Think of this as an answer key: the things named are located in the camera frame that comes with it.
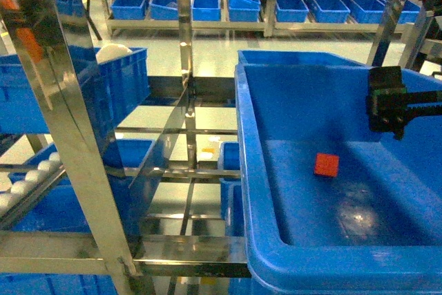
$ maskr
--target reflective metal surface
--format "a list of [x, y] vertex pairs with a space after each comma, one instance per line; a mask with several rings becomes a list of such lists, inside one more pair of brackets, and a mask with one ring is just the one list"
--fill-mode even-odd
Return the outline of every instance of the reflective metal surface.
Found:
[[244, 238], [213, 236], [143, 237], [146, 253], [134, 259], [156, 276], [249, 278]]
[[81, 9], [59, 16], [54, 0], [3, 0], [0, 13], [108, 273], [120, 295], [132, 294], [126, 271], [137, 272], [104, 168], [122, 163], [84, 7], [72, 2]]
[[413, 67], [433, 20], [433, 17], [427, 17], [427, 10], [425, 9], [425, 6], [422, 6], [416, 23], [408, 37], [401, 59], [399, 60], [400, 67], [408, 69]]
[[90, 234], [0, 232], [1, 273], [108, 274]]
[[405, 0], [388, 0], [382, 15], [376, 36], [372, 44], [372, 49], [368, 56], [367, 65], [382, 66], [385, 56], [390, 46], [393, 33], [401, 16]]

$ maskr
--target orange object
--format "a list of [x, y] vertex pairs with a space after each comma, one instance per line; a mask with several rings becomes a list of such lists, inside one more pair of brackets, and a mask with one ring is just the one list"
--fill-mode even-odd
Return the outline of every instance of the orange object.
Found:
[[316, 155], [315, 174], [335, 178], [338, 176], [339, 156], [318, 153]]

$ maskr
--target shelving unit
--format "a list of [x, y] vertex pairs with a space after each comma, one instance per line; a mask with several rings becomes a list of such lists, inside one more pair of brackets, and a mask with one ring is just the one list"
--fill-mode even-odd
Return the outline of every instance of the shelving unit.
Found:
[[[196, 135], [233, 134], [235, 131], [197, 130], [195, 105], [231, 105], [235, 98], [233, 79], [217, 77], [193, 77], [192, 31], [195, 29], [232, 29], [263, 31], [265, 36], [290, 31], [352, 31], [375, 32], [374, 43], [367, 63], [381, 66], [390, 44], [392, 34], [400, 32], [397, 26], [404, 0], [388, 0], [381, 25], [320, 25], [318, 23], [275, 23], [276, 0], [267, 0], [264, 21], [250, 23], [192, 22], [191, 0], [178, 0], [179, 20], [137, 21], [136, 28], [178, 29], [181, 52], [182, 79], [156, 77], [151, 80], [153, 94], [149, 98], [158, 105], [169, 105], [175, 101], [174, 109], [163, 129], [126, 129], [144, 133], [158, 133], [154, 149], [162, 151], [163, 163], [154, 164], [146, 158], [138, 169], [123, 169], [119, 151], [113, 151], [114, 165], [110, 170], [102, 156], [108, 143], [115, 140], [113, 131], [99, 133], [94, 129], [95, 112], [88, 100], [84, 100], [78, 80], [77, 68], [73, 65], [69, 46], [81, 46], [93, 52], [86, 17], [59, 16], [54, 0], [34, 0], [30, 6], [26, 0], [14, 0], [16, 5], [0, 6], [5, 25], [26, 71], [32, 89], [37, 96], [53, 140], [57, 145], [64, 165], [51, 177], [39, 184], [9, 212], [0, 218], [0, 272], [2, 273], [63, 273], [110, 275], [118, 294], [154, 294], [151, 276], [213, 276], [250, 277], [244, 238], [218, 238], [208, 236], [185, 236], [183, 231], [176, 236], [138, 236], [125, 234], [119, 218], [114, 197], [109, 186], [109, 171], [116, 174], [133, 175], [133, 185], [147, 186], [154, 179], [186, 178], [190, 184], [182, 230], [186, 229], [190, 216], [193, 184], [197, 181], [216, 182], [218, 178], [239, 177], [237, 171], [210, 169], [208, 163], [198, 162], [196, 157]], [[106, 0], [102, 0], [104, 11], [109, 15]], [[428, 11], [421, 11], [420, 21], [414, 27], [413, 36], [425, 36]], [[39, 34], [40, 23], [44, 23], [50, 34]], [[107, 20], [109, 33], [118, 28], [135, 28], [135, 21]], [[19, 29], [29, 29], [35, 38], [35, 48], [29, 48], [20, 39]], [[404, 59], [416, 53], [409, 44]], [[45, 89], [51, 86], [47, 96]], [[178, 135], [186, 135], [188, 162], [185, 165], [169, 161]], [[20, 169], [21, 165], [2, 165], [0, 170]], [[68, 174], [79, 203], [84, 211], [92, 234], [36, 233], [27, 234], [8, 231], [57, 181]]]

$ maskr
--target metal bar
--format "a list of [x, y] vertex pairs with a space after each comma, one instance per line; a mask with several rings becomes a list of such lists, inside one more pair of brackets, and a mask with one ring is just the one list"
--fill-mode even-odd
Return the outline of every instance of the metal bar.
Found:
[[[183, 213], [149, 213], [144, 219], [146, 220], [161, 220], [161, 219], [169, 219], [169, 220], [181, 220], [184, 218]], [[218, 220], [224, 221], [220, 216], [215, 214], [191, 214], [189, 215], [190, 220]]]
[[145, 274], [250, 278], [242, 237], [143, 237], [146, 253], [134, 259]]
[[26, 138], [28, 138], [29, 144], [35, 153], [42, 150], [42, 148], [48, 146], [48, 141], [45, 135], [43, 134], [36, 134], [36, 135], [27, 134]]
[[427, 17], [427, 10], [422, 6], [399, 60], [400, 67], [408, 69], [413, 67], [433, 20], [433, 17]]
[[148, 178], [195, 178], [195, 179], [218, 179], [233, 178], [239, 179], [241, 173], [239, 171], [230, 171], [222, 169], [163, 169], [160, 167], [151, 167], [149, 169], [124, 168], [127, 176], [136, 176], [142, 173]]
[[[149, 133], [160, 134], [163, 128], [142, 128], [142, 127], [118, 127], [115, 129], [117, 133]], [[194, 133], [196, 135], [237, 135], [236, 129], [171, 129], [168, 133]]]
[[0, 231], [1, 273], [108, 274], [90, 234]]
[[275, 28], [276, 16], [275, 16], [276, 0], [267, 0], [265, 7], [265, 30], [264, 37], [271, 37], [273, 35], [273, 29]]
[[[184, 213], [182, 217], [182, 223], [180, 229], [181, 236], [186, 235], [187, 225], [189, 224], [189, 215], [191, 211], [194, 188], [195, 188], [195, 180], [191, 179], [189, 183], [189, 189], [187, 191], [186, 205], [184, 207]], [[167, 290], [167, 295], [174, 295], [176, 287], [177, 287], [177, 276], [172, 276], [171, 281], [169, 282], [169, 289]]]
[[385, 56], [401, 16], [405, 0], [388, 0], [382, 15], [381, 24], [374, 36], [372, 49], [368, 55], [368, 66], [382, 66]]
[[0, 172], [2, 173], [27, 173], [33, 169], [37, 169], [37, 165], [0, 164]]
[[[399, 24], [394, 31], [395, 34], [401, 34], [405, 29], [405, 24]], [[273, 35], [278, 32], [285, 33], [286, 31], [297, 32], [377, 32], [379, 29], [378, 24], [371, 23], [283, 23], [276, 22]]]
[[[186, 129], [196, 129], [195, 122], [195, 98], [196, 89], [193, 79], [193, 54], [192, 54], [192, 17], [191, 0], [178, 0], [178, 25], [180, 29], [180, 53], [182, 84], [188, 87], [188, 102], [186, 106]], [[186, 134], [187, 160], [189, 168], [196, 168], [196, 135]]]
[[[86, 16], [65, 22], [54, 0], [1, 2], [0, 12], [115, 288], [133, 294], [128, 274], [137, 271], [102, 155], [123, 172], [122, 163], [112, 126], [103, 127], [110, 110], [94, 104], [107, 94]], [[81, 49], [79, 59], [71, 58], [73, 47]]]

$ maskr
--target white roller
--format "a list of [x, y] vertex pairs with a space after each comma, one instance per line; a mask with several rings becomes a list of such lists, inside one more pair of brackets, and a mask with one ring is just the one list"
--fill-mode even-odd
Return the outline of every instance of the white roller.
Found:
[[54, 160], [43, 160], [42, 162], [39, 163], [39, 166], [37, 167], [37, 169], [39, 171], [45, 171], [45, 172], [48, 172], [49, 174], [52, 174], [59, 167], [60, 167], [60, 163], [58, 163]]
[[52, 152], [52, 153], [49, 155], [49, 160], [50, 160], [51, 162], [58, 162], [58, 163], [61, 164], [60, 154], [59, 154], [58, 152]]
[[20, 195], [15, 193], [0, 193], [0, 210], [10, 209], [20, 200]]
[[25, 181], [40, 183], [48, 177], [49, 173], [45, 171], [32, 170], [27, 172]]
[[11, 187], [11, 193], [14, 193], [16, 195], [24, 196], [29, 191], [33, 190], [37, 186], [36, 182], [29, 182], [29, 181], [17, 181], [14, 183]]

